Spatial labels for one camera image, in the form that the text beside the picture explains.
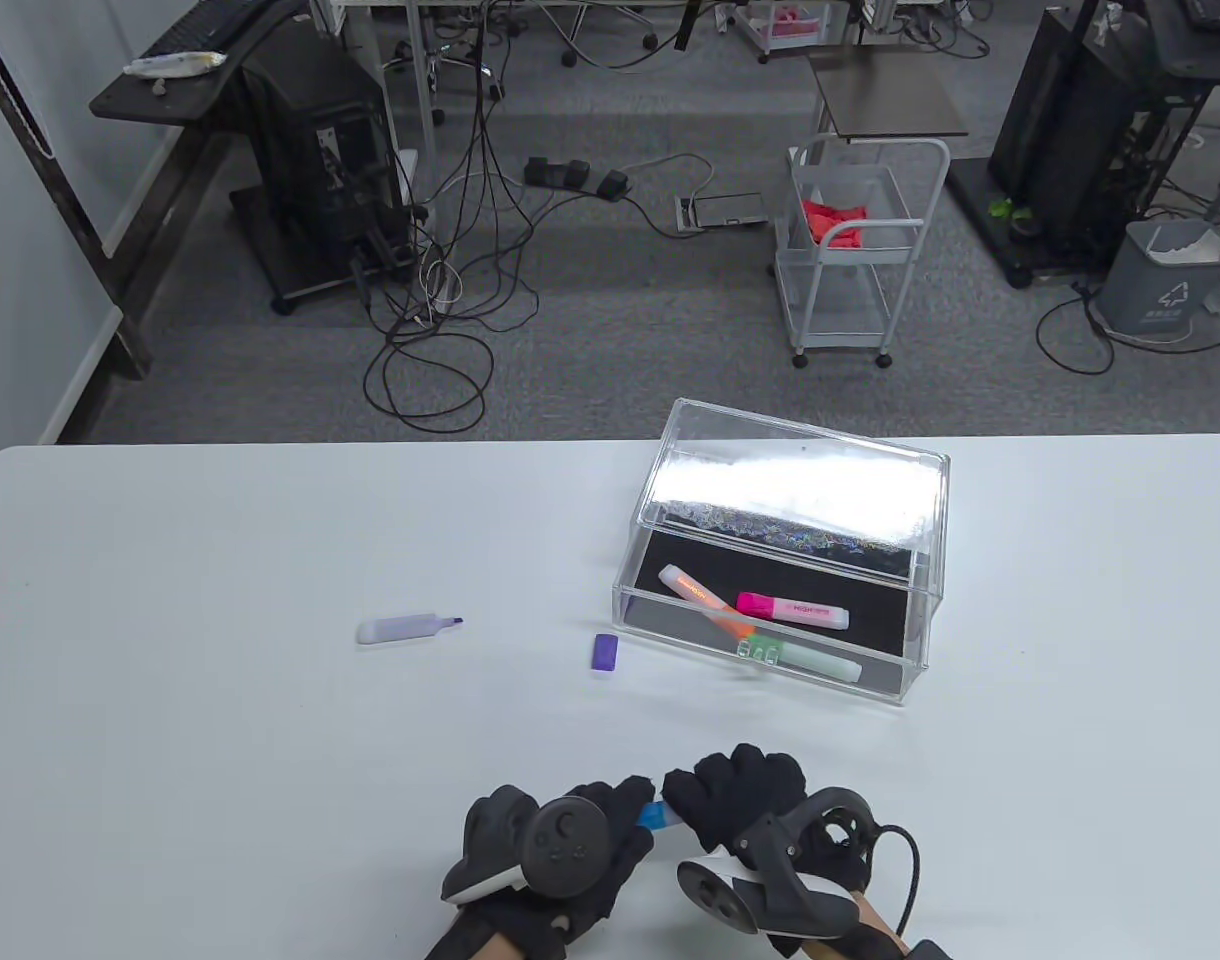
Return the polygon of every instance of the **green highlighter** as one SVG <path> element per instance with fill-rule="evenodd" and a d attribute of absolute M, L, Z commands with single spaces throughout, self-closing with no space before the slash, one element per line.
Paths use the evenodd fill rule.
<path fill-rule="evenodd" d="M 847 684 L 858 682 L 863 672 L 860 664 L 845 657 L 834 657 L 833 654 L 813 650 L 808 647 L 788 644 L 783 640 L 775 640 L 772 637 L 752 634 L 747 640 L 739 640 L 734 649 L 739 657 L 756 660 L 772 667 L 783 664 L 786 667 L 808 668 L 831 679 L 839 679 Z"/>

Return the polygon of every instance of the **gray trash bin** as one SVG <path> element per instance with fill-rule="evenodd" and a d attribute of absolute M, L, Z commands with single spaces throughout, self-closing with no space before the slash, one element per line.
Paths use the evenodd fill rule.
<path fill-rule="evenodd" d="M 1093 307 L 1116 333 L 1172 333 L 1219 278 L 1220 235 L 1204 220 L 1142 220 L 1126 224 Z"/>

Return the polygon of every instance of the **floor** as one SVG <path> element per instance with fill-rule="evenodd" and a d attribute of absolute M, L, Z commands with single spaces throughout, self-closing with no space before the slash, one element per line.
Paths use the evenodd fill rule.
<path fill-rule="evenodd" d="M 991 45 L 986 59 L 927 55 L 972 132 L 954 143 L 956 155 L 988 154 L 1043 5 L 996 4 L 993 17 L 977 26 Z M 556 15 L 569 22 L 569 12 Z M 508 67 L 508 96 L 490 122 L 504 170 L 518 177 L 529 155 L 584 157 L 605 168 L 693 151 L 716 165 L 719 192 L 775 196 L 783 150 L 806 132 L 814 105 L 803 61 L 756 63 L 741 37 L 716 35 L 705 18 L 689 54 L 648 60 L 638 68 L 645 76 L 587 63 L 565 70 L 551 24 L 533 9 L 526 18 L 529 28 Z M 669 16 L 656 20 L 666 35 Z M 595 10 L 582 46 L 593 59 L 622 61 L 640 54 L 639 37 L 636 24 Z M 970 52 L 972 44 L 959 49 Z M 394 93 L 414 104 L 409 73 L 394 78 Z M 447 156 L 464 149 L 470 102 L 467 78 L 447 74 Z M 1220 123 L 1220 93 L 1203 120 Z M 403 129 L 414 139 L 414 109 L 404 109 Z M 1176 179 L 1209 193 L 1220 177 L 1220 132 L 1200 133 Z M 924 168 L 915 157 L 899 163 Z M 687 160 L 643 170 L 633 196 L 667 223 L 673 196 L 691 192 L 702 173 Z M 143 383 L 117 384 L 88 439 L 423 439 L 362 396 L 381 337 L 354 293 L 322 296 L 290 317 L 270 310 L 227 204 L 227 192 L 254 182 L 253 160 L 234 148 L 145 320 L 156 368 Z M 515 215 L 501 213 L 501 223 L 505 232 L 518 228 Z M 487 243 L 486 233 L 476 242 Z M 659 435 L 677 396 L 871 435 L 1220 431 L 1220 349 L 1192 357 L 1118 351 L 1116 366 L 1099 378 L 1058 370 L 1038 351 L 1032 329 L 1047 307 L 1066 300 L 1068 288 L 1013 292 L 948 196 L 917 266 L 892 370 L 877 370 L 870 353 L 821 353 L 793 370 L 765 274 L 772 245 L 765 231 L 669 242 L 625 205 L 556 211 L 527 253 L 526 278 L 542 296 L 538 315 L 514 333 L 477 329 L 497 366 L 486 416 L 460 438 L 648 438 Z M 486 296 L 484 276 L 465 279 L 465 301 Z M 500 321 L 525 316 L 520 300 Z M 1220 317 L 1208 323 L 1218 333 Z M 1076 310 L 1055 316 L 1048 333 L 1059 356 L 1099 362 Z M 473 344 L 447 339 L 427 349 L 481 371 Z M 414 362 L 394 365 L 390 383 L 407 410 L 467 396 L 462 383 Z M 444 422 L 462 424 L 464 416 L 472 418 L 462 411 Z"/>

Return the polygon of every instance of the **clear acrylic box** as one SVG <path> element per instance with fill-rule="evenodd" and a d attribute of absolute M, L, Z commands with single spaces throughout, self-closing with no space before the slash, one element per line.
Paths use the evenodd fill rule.
<path fill-rule="evenodd" d="M 943 454 L 680 399 L 637 504 L 615 626 L 902 703 L 928 664 L 947 512 Z M 660 579 L 669 567 L 687 576 L 680 593 Z M 743 593 L 843 607 L 849 622 L 744 616 Z"/>

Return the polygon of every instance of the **white wall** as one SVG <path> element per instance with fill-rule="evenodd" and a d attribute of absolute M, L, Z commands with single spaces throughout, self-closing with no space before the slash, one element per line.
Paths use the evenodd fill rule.
<path fill-rule="evenodd" d="M 54 439 L 120 316 L 0 110 L 0 449 Z"/>
<path fill-rule="evenodd" d="M 177 131 L 99 120 L 88 104 L 193 0 L 0 0 L 0 52 L 111 253 Z"/>

